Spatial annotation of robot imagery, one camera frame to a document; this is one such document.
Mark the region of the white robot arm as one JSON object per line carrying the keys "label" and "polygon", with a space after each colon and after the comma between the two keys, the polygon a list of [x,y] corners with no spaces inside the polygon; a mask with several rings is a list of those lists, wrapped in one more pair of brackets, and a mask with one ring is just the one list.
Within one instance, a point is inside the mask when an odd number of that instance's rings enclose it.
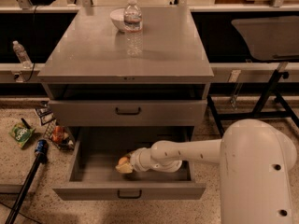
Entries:
{"label": "white robot arm", "polygon": [[242,119],[220,139],[157,141],[120,158],[116,170],[174,173],[185,161],[220,166],[221,224],[293,224],[289,171],[297,151],[273,126]]}

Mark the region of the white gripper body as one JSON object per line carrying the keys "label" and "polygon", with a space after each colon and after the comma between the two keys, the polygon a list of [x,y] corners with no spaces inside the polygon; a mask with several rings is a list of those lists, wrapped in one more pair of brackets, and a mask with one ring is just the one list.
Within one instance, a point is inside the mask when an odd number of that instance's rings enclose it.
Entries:
{"label": "white gripper body", "polygon": [[135,150],[131,155],[130,164],[137,172],[147,172],[152,167],[150,149],[142,147]]}

